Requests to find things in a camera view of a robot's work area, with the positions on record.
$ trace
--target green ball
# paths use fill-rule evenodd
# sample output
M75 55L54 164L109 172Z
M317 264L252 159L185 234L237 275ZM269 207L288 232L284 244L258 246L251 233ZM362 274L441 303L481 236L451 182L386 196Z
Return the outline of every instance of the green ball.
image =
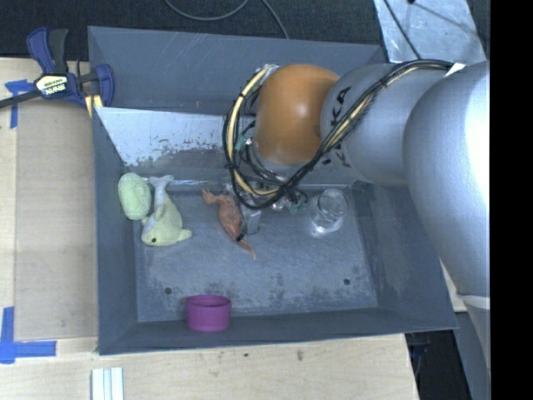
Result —
M136 173L130 172L122 175L118 181L118 198L129 219L137 221L150 212L152 193L148 187L148 181Z

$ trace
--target clamp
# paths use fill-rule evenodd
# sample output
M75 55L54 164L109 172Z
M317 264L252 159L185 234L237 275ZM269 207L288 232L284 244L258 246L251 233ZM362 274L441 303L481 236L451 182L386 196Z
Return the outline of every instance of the clamp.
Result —
M41 27L27 36L27 48L32 59L40 65L42 75L33 82L33 91L3 99L0 108L38 97L74 103L86 108L91 115L93 102L104 107L111 105L115 93L111 67L107 64L97 65L94 72L83 76L68 72L64 57L67 34L65 28ZM87 95L82 90L82 84L93 81L99 82L99 94Z

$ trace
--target purple cup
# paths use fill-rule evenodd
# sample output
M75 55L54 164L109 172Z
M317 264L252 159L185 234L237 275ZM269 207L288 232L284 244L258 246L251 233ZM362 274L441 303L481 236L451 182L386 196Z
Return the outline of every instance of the purple cup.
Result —
M198 332L220 332L230 325L232 301L218 295L196 295L185 301L187 326Z

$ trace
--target green plush toy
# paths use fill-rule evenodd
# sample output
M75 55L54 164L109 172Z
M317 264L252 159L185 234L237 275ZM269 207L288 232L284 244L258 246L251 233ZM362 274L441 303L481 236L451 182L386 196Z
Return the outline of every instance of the green plush toy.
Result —
M142 219L142 241L149 246L170 246L192 235L190 230L182 228L182 215L165 191L172 179L172 175L149 178L155 189L153 214Z
M118 198L129 219L138 221L150 212L152 204L150 187L148 182L136 173L122 175L118 181Z

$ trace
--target blue tape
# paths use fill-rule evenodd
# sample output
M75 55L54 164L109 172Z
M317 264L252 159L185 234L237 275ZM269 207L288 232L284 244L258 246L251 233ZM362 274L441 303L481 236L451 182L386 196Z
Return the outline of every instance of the blue tape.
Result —
M13 364L16 358L55 357L57 341L14 342L14 307L3 309L0 334L0 363Z
M35 85L26 79L16 80L15 82L7 82L6 89L16 97L19 93L32 92L35 90ZM17 104L11 107L11 122L9 127L16 128L18 125L18 106Z

